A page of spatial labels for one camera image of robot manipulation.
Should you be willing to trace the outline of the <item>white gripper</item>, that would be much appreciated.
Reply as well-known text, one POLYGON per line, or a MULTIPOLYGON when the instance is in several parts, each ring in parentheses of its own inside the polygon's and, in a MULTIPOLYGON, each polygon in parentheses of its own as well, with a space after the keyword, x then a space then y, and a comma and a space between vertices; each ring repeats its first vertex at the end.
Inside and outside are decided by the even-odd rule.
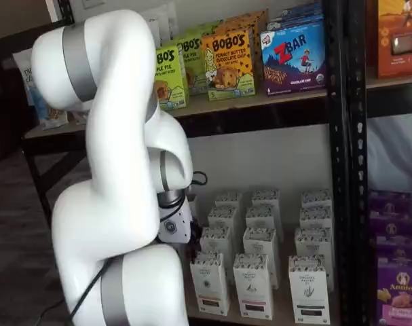
POLYGON ((193 220, 189 201, 169 209, 160 208, 160 228, 157 237, 166 243, 187 244, 190 253, 201 250, 202 227, 193 220))

